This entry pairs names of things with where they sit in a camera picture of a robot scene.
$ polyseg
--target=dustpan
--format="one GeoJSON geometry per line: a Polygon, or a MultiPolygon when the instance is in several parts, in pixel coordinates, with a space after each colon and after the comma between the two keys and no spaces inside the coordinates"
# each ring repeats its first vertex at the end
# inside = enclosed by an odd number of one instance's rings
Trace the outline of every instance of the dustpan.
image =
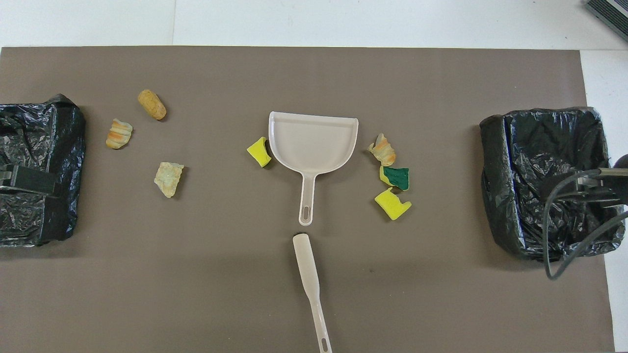
{"type": "Polygon", "coordinates": [[[268,135],[274,157],[300,173],[299,223],[310,225],[314,211],[314,182],[320,174],[343,166],[353,154],[358,121],[352,117],[271,112],[268,135]]]}

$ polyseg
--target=black cable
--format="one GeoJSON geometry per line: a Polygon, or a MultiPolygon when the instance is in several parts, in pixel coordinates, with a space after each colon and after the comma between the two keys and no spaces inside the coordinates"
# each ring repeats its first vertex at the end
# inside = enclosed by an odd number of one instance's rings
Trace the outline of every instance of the black cable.
{"type": "Polygon", "coordinates": [[[560,190],[562,190],[569,183],[572,183],[578,180],[578,178],[592,177],[599,174],[600,174],[599,169],[593,169],[593,170],[581,171],[572,176],[569,176],[568,178],[565,178],[563,181],[559,182],[554,187],[554,189],[552,189],[551,193],[548,196],[547,201],[545,202],[545,208],[543,209],[543,224],[541,226],[541,230],[543,231],[543,263],[545,265],[545,274],[551,280],[555,280],[558,277],[560,277],[560,275],[563,274],[563,272],[565,271],[567,266],[573,261],[573,259],[581,255],[581,253],[584,252],[585,248],[588,245],[590,245],[590,243],[593,242],[597,237],[601,236],[604,232],[606,232],[613,226],[621,223],[625,218],[628,218],[628,211],[627,211],[613,217],[608,222],[602,224],[600,227],[597,227],[597,229],[595,229],[593,232],[587,235],[587,237],[584,238],[584,240],[578,244],[578,246],[573,250],[573,252],[565,258],[565,260],[560,265],[556,273],[551,274],[551,268],[549,264],[550,263],[550,250],[549,250],[550,245],[549,245],[549,240],[548,240],[550,207],[554,203],[554,200],[556,199],[556,196],[558,195],[560,190]]]}

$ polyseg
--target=green and yellow sponge piece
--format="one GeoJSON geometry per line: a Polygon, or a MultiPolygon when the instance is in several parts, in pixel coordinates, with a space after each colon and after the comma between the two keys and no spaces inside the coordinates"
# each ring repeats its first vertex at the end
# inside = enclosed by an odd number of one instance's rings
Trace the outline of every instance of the green and yellow sponge piece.
{"type": "Polygon", "coordinates": [[[379,178],[392,187],[398,187],[403,191],[410,188],[409,169],[391,168],[389,166],[379,167],[379,178]]]}
{"type": "Polygon", "coordinates": [[[246,149],[246,151],[259,163],[259,166],[264,168],[271,161],[271,157],[266,152],[266,138],[260,137],[257,142],[252,144],[246,149]]]}
{"type": "Polygon", "coordinates": [[[392,189],[393,188],[388,188],[385,192],[380,193],[375,198],[375,202],[386,211],[388,217],[392,220],[396,220],[412,206],[412,202],[407,201],[402,204],[399,197],[391,192],[392,189]]]}

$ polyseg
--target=black plastic bag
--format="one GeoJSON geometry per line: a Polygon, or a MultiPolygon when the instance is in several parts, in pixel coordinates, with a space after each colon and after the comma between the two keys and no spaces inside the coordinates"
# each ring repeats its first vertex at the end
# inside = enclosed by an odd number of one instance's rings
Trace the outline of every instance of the black plastic bag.
{"type": "MultiPolygon", "coordinates": [[[[591,107],[533,109],[491,116],[480,123],[484,147],[482,191],[495,242],[520,258],[543,260],[540,200],[543,181],[569,171],[608,168],[606,139],[591,107]]],[[[589,233],[620,208],[557,201],[549,222],[549,258],[569,255],[589,233]]],[[[619,247],[624,225],[589,245],[582,256],[619,247]]]]}
{"type": "Polygon", "coordinates": [[[0,165],[51,173],[54,196],[0,193],[0,246],[38,246],[72,236],[85,158],[85,119],[58,94],[41,104],[0,104],[0,165]]]}

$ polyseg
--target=white floor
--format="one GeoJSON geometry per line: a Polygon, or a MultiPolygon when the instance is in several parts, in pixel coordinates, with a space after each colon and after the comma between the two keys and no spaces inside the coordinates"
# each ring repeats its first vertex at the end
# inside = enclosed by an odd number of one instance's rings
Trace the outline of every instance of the white floor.
{"type": "MultiPolygon", "coordinates": [[[[581,50],[609,152],[628,153],[628,43],[581,0],[3,0],[0,47],[262,45],[581,50]]],[[[615,349],[628,351],[628,246],[606,255],[615,349]]]]}

